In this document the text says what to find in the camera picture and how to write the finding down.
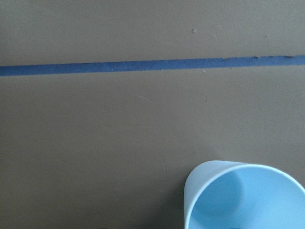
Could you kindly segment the blue cup carried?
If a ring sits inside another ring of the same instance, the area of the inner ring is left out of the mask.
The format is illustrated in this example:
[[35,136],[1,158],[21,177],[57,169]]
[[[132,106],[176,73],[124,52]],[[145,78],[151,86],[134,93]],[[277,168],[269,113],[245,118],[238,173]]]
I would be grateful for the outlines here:
[[208,161],[184,185],[186,229],[302,229],[305,190],[265,165]]

